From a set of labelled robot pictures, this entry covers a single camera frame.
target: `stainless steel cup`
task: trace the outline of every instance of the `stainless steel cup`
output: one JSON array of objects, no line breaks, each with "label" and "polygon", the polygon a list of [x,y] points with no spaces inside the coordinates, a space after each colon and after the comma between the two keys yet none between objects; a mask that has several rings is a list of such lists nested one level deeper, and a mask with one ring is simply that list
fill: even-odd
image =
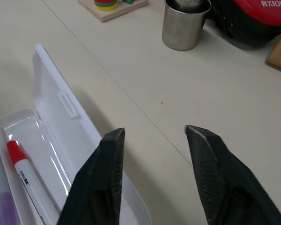
[{"label": "stainless steel cup", "polygon": [[199,7],[203,0],[175,0],[175,2],[177,3],[178,11],[186,12]]},{"label": "stainless steel cup", "polygon": [[194,48],[199,42],[206,13],[210,8],[210,0],[203,0],[199,7],[184,13],[177,10],[174,0],[165,0],[163,42],[175,50]]}]

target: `green toy piece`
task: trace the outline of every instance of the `green toy piece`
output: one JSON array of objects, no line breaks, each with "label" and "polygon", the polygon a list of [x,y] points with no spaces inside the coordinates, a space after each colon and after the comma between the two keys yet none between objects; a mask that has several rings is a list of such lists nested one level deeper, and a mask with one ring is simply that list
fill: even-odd
[{"label": "green toy piece", "polygon": [[123,0],[123,2],[126,2],[127,4],[131,5],[134,0]]}]

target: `colorful stacking rings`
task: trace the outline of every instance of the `colorful stacking rings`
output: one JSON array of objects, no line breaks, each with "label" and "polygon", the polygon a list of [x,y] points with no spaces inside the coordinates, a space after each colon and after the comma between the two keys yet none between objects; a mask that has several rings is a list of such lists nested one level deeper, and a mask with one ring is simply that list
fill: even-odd
[{"label": "colorful stacking rings", "polygon": [[100,11],[113,11],[118,7],[118,0],[95,0],[95,5]]}]

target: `red marker cap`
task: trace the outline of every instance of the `red marker cap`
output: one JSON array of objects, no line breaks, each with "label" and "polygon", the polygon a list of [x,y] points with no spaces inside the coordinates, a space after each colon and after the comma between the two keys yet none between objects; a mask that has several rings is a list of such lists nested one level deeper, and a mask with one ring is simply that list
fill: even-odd
[{"label": "red marker cap", "polygon": [[22,159],[27,159],[16,141],[10,141],[6,145],[14,165]]}]

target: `marker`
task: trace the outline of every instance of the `marker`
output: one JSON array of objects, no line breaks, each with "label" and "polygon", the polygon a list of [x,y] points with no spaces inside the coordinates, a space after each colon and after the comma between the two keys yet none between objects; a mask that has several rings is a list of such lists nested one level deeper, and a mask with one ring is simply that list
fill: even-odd
[{"label": "marker", "polygon": [[16,141],[8,142],[7,149],[15,165],[15,170],[20,176],[22,184],[41,218],[41,221],[44,225],[56,225],[59,214],[34,173],[28,159],[21,151]]}]

